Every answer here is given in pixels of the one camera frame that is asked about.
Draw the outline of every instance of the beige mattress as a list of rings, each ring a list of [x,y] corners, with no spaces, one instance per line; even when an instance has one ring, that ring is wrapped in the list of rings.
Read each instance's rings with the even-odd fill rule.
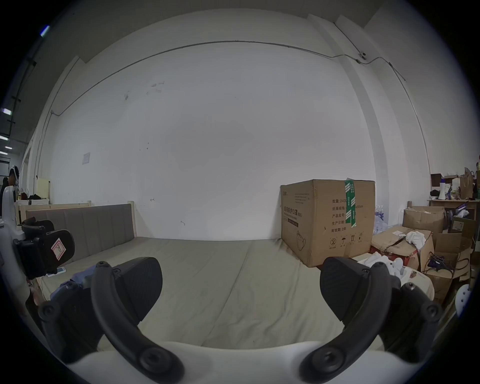
[[[267,348],[327,342],[343,329],[320,293],[320,271],[304,266],[282,240],[135,238],[77,260],[39,284],[49,299],[60,283],[98,261],[115,266],[142,256],[155,257],[162,268],[160,298],[138,325],[158,344]],[[377,338],[371,348],[379,345]],[[99,344],[111,348],[106,339]]]

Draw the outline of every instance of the fluorescent light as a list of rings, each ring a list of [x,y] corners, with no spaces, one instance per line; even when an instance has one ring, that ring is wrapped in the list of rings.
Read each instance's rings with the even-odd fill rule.
[[[45,28],[43,28],[43,31],[40,32],[40,36],[45,36],[48,32],[48,30],[50,29],[50,25],[47,25]]]

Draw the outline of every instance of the person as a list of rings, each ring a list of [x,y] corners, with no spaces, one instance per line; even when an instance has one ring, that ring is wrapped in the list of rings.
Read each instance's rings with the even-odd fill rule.
[[[18,178],[20,177],[20,174],[18,172],[17,166],[14,166],[12,169],[10,169],[10,173],[8,174],[8,177],[3,178],[3,184],[1,186],[1,192],[0,192],[0,217],[1,217],[1,206],[3,202],[3,191],[5,188],[13,185],[18,185]]]

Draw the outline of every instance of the gray headboard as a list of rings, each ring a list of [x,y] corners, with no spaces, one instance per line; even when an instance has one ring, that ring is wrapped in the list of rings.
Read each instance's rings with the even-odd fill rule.
[[[55,230],[70,231],[75,254],[63,265],[126,243],[135,236],[131,204],[42,209],[26,211],[26,216],[50,220]]]

